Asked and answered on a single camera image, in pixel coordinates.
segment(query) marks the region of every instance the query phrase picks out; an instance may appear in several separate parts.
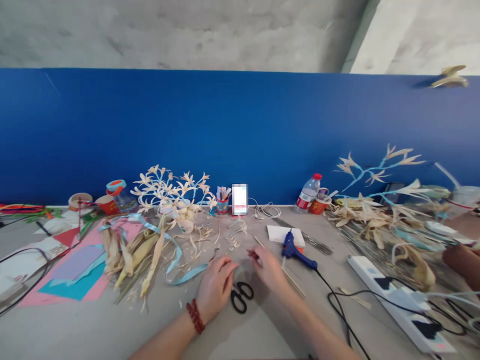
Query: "hand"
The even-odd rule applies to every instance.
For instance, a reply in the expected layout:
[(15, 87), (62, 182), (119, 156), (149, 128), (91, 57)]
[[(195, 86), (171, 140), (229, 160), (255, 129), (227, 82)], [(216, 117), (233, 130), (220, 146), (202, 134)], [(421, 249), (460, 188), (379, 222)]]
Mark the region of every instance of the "hand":
[(239, 266), (228, 256), (222, 256), (210, 261), (203, 278), (196, 304), (203, 324), (209, 323), (227, 304), (232, 284), (234, 270)]
[(246, 251), (248, 256), (251, 257), (256, 273), (270, 290), (279, 295), (289, 288), (287, 279), (282, 272), (282, 267), (270, 251), (261, 246), (255, 246)]

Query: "black scissors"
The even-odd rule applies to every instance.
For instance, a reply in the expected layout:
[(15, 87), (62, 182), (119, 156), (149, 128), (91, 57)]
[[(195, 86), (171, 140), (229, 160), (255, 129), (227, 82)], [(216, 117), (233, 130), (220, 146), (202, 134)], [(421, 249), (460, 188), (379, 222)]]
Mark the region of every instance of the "black scissors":
[[(233, 284), (233, 287), (234, 288), (231, 289), (230, 293), (231, 304), (237, 313), (245, 314), (247, 312), (247, 303), (245, 303), (245, 300), (242, 298), (242, 296), (248, 300), (252, 300), (254, 298), (254, 290), (250, 285), (243, 281)], [(237, 298), (240, 302), (240, 308), (235, 303), (235, 298)]]

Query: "hot glue gun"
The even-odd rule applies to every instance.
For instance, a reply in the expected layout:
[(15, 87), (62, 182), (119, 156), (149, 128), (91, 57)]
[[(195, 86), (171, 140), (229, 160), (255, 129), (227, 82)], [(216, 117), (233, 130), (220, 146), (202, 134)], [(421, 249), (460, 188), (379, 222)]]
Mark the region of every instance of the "hot glue gun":
[(309, 269), (315, 270), (318, 267), (318, 264), (315, 260), (310, 260), (295, 247), (292, 229), (290, 229), (290, 231), (285, 236), (285, 241), (283, 242), (283, 250), (281, 251), (281, 254), (287, 259), (290, 259), (291, 257), (297, 258)]

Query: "blue wall panel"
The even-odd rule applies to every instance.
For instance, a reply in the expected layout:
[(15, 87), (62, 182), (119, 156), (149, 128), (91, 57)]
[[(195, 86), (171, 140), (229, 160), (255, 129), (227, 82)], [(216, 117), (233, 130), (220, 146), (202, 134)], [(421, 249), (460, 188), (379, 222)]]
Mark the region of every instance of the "blue wall panel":
[[(430, 89), (425, 76), (114, 69), (0, 69), (0, 202), (65, 204), (150, 166), (248, 183), (294, 203), (314, 173), (342, 189), (338, 157), (377, 165), (387, 143), (428, 163), (390, 179), (451, 187), (438, 161), (478, 185), (480, 78)], [(350, 194), (382, 188), (377, 183)]]

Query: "white power strip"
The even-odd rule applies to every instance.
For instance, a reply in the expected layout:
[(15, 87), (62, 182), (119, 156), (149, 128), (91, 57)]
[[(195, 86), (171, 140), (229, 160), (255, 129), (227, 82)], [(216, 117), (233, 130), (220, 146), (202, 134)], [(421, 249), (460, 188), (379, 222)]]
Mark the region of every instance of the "white power strip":
[[(406, 309), (418, 312), (431, 310), (430, 306), (425, 302), (425, 296), (421, 292), (412, 291), (406, 286), (397, 288), (392, 284), (390, 284), (388, 290), (384, 290), (375, 279), (385, 278), (385, 276), (365, 256), (349, 256), (346, 261), (350, 264), (353, 270), (355, 270), (366, 286), (374, 293), (377, 293), (390, 300), (392, 303), (398, 304)], [(377, 297), (377, 299), (422, 353), (432, 355), (456, 353), (455, 348), (450, 345), (442, 335), (437, 333), (434, 339), (428, 339), (413, 323), (413, 321), (416, 320), (422, 323), (431, 324), (431, 321), (426, 317), (402, 310), (381, 298)]]

